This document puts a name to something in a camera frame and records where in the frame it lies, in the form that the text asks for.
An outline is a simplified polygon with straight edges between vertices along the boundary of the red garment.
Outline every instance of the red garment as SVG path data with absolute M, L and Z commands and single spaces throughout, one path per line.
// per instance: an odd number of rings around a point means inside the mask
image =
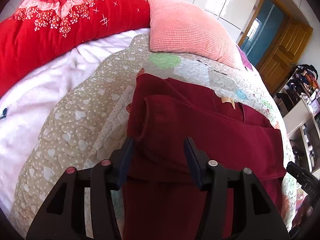
M 234 110 L 206 87 L 143 74 L 127 134 L 138 143 L 123 187 L 124 240 L 194 239 L 206 192 L 191 181 L 183 152 L 188 136 L 224 167 L 251 168 L 281 211 L 281 133 L 256 110 L 240 103 Z M 231 233 L 232 214 L 229 190 L 224 236 Z
M 147 0 L 24 0 L 0 23 L 0 97 L 83 42 L 149 25 Z

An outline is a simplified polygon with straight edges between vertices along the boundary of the door frame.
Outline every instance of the door frame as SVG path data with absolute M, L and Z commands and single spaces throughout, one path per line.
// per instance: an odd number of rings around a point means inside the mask
M 284 13 L 284 19 L 282 20 L 281 22 L 281 25 L 276 33 L 276 35 L 274 36 L 272 42 L 270 43 L 269 47 L 267 48 L 266 52 L 263 54 L 263 56 L 261 57 L 261 59 L 259 60 L 259 62 L 257 63 L 257 65 L 255 66 L 255 68 L 257 70 L 259 70 L 261 68 L 261 66 L 263 65 L 263 63 L 266 61 L 266 59 L 268 58 L 268 56 L 270 55 L 270 53 L 272 52 L 273 48 L 275 47 L 275 45 L 277 44 L 279 38 L 281 37 L 281 34 L 283 33 L 285 27 L 287 26 L 287 23 L 291 17 L 291 13 L 290 11 L 284 6 L 284 4 L 280 1 L 280 0 L 271 0 L 274 4 L 277 5 L 277 7 L 279 7 L 282 12 Z M 256 19 L 260 9 L 261 9 L 261 6 L 263 4 L 264 0 L 260 0 L 259 3 L 258 3 L 258 6 L 254 12 L 254 14 L 252 15 L 252 18 L 246 28 L 246 30 L 244 31 L 240 41 L 238 42 L 238 46 L 240 47 L 243 43 L 244 43 L 244 40 L 251 28 L 251 25 L 252 23 L 254 22 L 254 20 Z

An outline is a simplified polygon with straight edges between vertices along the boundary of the pink corduroy pillow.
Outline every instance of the pink corduroy pillow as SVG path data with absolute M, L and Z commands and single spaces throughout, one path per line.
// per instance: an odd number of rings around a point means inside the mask
M 152 51 L 190 52 L 245 70 L 235 42 L 204 10 L 182 0 L 148 2 Z

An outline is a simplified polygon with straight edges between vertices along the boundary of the quilted bedspread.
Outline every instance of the quilted bedspread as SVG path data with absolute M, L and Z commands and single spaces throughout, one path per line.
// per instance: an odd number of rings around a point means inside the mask
M 284 167 L 294 161 L 281 114 L 256 70 L 239 71 L 190 53 L 154 53 L 149 50 L 149 36 L 138 35 L 129 48 L 106 58 L 91 77 L 56 105 L 45 121 L 20 172 L 9 217 L 23 236 L 67 167 L 78 170 L 93 167 L 122 146 L 135 78 L 142 73 L 206 86 L 219 97 L 231 97 L 256 109 L 281 130 Z M 284 177 L 282 191 L 282 217 L 289 230 L 296 202 L 296 180 L 289 174 Z M 121 193 L 114 192 L 113 200 L 121 230 L 124 215 Z M 85 194 L 85 209 L 87 235 L 92 236 L 89 190 Z

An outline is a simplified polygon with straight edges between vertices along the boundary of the clothes on shelf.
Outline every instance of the clothes on shelf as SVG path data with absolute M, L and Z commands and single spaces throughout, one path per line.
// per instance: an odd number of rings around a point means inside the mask
M 281 211 L 281 132 L 249 106 L 236 103 L 234 109 L 209 88 L 143 74 L 137 77 L 127 135 L 137 144 L 123 186 L 124 240 L 194 239 L 206 192 L 191 180 L 185 137 L 226 168 L 252 169 Z M 224 237 L 231 234 L 232 217 L 229 189 Z
M 280 93 L 276 93 L 276 97 L 282 100 L 287 110 L 286 113 L 280 111 L 283 117 L 300 101 L 300 96 L 304 98 L 314 115 L 320 111 L 320 90 L 317 78 L 318 72 L 313 65 L 296 66 L 287 84 Z

